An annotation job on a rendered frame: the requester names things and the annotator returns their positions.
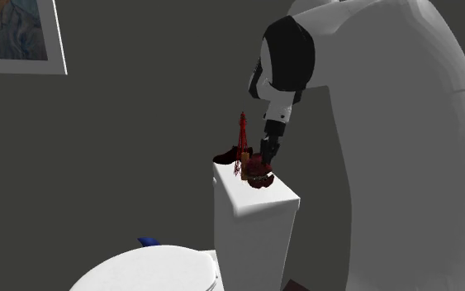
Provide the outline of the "red sticks in tan bottle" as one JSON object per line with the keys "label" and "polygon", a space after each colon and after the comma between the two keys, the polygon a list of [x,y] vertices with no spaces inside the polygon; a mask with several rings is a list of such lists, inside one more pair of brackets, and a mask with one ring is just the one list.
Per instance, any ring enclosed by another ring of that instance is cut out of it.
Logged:
{"label": "red sticks in tan bottle", "polygon": [[249,157],[250,157],[250,150],[247,141],[246,135],[246,116],[244,112],[240,114],[240,132],[239,132],[239,140],[235,155],[235,167],[234,167],[234,175],[240,175],[240,178],[243,181],[248,180],[248,176],[246,174],[246,165],[248,164]]}

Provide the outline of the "dark red round object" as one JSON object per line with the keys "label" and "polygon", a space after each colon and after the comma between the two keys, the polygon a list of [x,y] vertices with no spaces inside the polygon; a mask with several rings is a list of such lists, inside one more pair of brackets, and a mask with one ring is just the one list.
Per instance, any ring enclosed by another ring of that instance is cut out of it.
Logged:
{"label": "dark red round object", "polygon": [[273,183],[275,176],[272,172],[272,166],[264,163],[262,155],[259,153],[253,154],[242,170],[248,184],[257,189],[267,188]]}

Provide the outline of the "white toilet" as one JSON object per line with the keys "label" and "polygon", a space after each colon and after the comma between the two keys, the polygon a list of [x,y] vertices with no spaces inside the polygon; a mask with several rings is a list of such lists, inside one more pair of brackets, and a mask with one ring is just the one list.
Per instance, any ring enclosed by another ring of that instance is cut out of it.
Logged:
{"label": "white toilet", "polygon": [[129,250],[89,270],[69,291],[280,291],[300,199],[280,179],[253,188],[234,169],[213,166],[213,250]]}

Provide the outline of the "framed portrait wall picture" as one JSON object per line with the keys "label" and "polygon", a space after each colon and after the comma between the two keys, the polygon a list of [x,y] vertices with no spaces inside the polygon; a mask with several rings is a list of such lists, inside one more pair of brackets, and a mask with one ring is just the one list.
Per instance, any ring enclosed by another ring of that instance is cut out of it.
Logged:
{"label": "framed portrait wall picture", "polygon": [[0,0],[0,74],[67,73],[55,0]]}

